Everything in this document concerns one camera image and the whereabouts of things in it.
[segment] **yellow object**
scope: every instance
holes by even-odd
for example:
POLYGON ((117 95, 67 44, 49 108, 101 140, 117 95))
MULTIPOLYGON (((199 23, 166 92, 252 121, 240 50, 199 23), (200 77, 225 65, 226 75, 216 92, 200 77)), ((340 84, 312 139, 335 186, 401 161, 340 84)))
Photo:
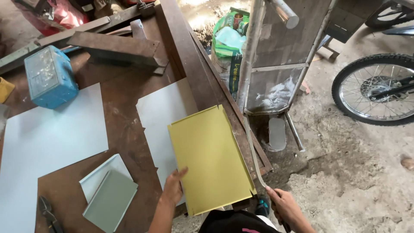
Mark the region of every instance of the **yellow object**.
POLYGON ((0 77, 0 103, 4 103, 14 89, 14 84, 0 77))
POLYGON ((222 105, 168 126, 189 215, 198 215, 256 194, 222 105))

